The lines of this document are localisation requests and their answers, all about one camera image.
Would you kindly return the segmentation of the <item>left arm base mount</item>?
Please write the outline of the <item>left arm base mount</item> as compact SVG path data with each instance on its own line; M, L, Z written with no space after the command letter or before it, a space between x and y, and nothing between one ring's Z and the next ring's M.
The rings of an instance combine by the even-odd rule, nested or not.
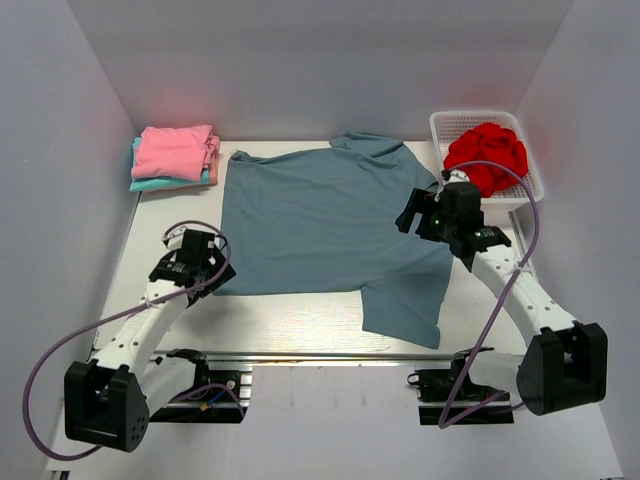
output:
M152 423L240 424L248 411L252 368L227 360L208 358L208 372L197 387L209 387L187 399L170 402L154 413Z

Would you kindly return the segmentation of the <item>aluminium rail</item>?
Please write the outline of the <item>aluminium rail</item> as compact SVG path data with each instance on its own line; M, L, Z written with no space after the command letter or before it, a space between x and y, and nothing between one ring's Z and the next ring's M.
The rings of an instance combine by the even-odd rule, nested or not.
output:
M382 362L417 363L452 360L454 353L223 353L204 352L209 361L239 363L303 363L303 362Z

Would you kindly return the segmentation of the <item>folded peach t-shirt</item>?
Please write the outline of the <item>folded peach t-shirt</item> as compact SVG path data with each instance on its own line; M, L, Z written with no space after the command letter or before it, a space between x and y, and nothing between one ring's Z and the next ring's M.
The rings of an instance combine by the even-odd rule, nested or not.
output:
M216 135L210 135L205 141L205 159L203 164L203 170L201 180L207 180L210 185L216 185L218 183L218 171L219 171L219 150L220 139Z

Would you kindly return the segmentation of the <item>folded pink t-shirt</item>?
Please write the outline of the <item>folded pink t-shirt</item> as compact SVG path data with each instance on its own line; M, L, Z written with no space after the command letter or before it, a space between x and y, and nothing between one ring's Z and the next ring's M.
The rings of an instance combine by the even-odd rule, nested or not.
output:
M211 125L147 127L140 135L131 170L133 179L173 177L196 182L217 157L219 137Z

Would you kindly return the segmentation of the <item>crumpled red t-shirt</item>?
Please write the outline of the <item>crumpled red t-shirt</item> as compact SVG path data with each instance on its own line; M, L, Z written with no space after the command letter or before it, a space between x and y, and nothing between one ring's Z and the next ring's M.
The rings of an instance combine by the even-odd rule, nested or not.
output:
M518 181L502 165L524 178L529 172L526 148L516 133L496 123L483 123L465 132L449 146L444 167L463 171L483 198L509 189Z

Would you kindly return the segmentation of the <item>blue-grey t-shirt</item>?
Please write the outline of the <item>blue-grey t-shirt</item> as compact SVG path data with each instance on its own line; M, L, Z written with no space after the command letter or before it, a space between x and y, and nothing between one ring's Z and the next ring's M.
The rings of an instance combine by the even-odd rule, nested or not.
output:
M453 258L401 233L396 219L434 175L401 141L346 133L327 147L229 159L221 228L231 242L227 296L357 291L364 330L427 348Z

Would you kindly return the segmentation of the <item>folded teal t-shirt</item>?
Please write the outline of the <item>folded teal t-shirt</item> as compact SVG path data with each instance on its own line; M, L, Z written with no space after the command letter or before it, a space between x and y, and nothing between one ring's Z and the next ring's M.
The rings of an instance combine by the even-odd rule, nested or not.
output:
M140 142L140 137L134 139L132 144L133 151L133 163L135 162L135 150ZM191 187L191 186L201 186L208 184L207 180L202 181L201 179L196 182L180 180L173 177L157 177L157 178L146 178L146 179L133 179L131 176L131 183L129 190L131 192L146 192L146 191L156 191L156 190L167 190L167 189L177 189L183 187Z

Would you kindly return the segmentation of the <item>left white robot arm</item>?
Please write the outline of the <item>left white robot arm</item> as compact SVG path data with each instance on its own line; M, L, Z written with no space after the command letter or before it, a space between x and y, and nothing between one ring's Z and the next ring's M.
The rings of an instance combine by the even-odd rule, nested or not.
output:
M131 452L151 417L175 399L199 399L211 388L205 354L189 348L157 356L174 321L231 280L235 271L218 231L183 229L176 248L148 277L138 311L127 315L111 340L64 377L68 439Z

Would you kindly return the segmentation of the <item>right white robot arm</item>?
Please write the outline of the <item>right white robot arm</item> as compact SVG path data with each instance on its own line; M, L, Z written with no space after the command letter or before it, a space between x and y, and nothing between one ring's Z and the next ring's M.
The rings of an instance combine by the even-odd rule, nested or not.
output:
M525 268L510 239L484 221L480 193L470 182L447 183L437 192L414 189L396 219L402 233L444 243L495 296L526 345L523 355L484 344L454 356L448 371L431 370L423 387L446 394L439 420L447 427L507 394L542 416L606 395L608 338L596 323L584 324L564 310Z

